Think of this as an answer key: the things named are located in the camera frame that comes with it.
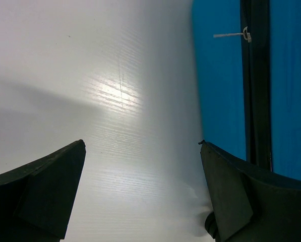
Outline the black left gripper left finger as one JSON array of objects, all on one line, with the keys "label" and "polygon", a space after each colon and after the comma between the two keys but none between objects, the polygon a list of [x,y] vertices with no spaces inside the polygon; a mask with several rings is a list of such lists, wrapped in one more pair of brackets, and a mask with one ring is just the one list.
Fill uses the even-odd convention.
[{"label": "black left gripper left finger", "polygon": [[0,174],[0,241],[64,239],[85,156],[77,140]]}]

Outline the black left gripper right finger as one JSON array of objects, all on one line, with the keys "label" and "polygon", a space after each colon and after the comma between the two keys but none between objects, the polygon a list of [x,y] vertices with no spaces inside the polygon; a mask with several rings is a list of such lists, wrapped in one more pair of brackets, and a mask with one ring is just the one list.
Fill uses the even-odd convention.
[{"label": "black left gripper right finger", "polygon": [[202,141],[215,241],[301,241],[301,181],[239,159]]}]

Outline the dark blue suitcase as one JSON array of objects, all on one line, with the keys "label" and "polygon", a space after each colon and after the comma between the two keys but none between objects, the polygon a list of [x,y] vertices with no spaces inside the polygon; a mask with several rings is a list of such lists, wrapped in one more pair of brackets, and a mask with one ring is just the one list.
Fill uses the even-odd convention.
[{"label": "dark blue suitcase", "polygon": [[194,1],[204,140],[301,180],[301,1]]}]

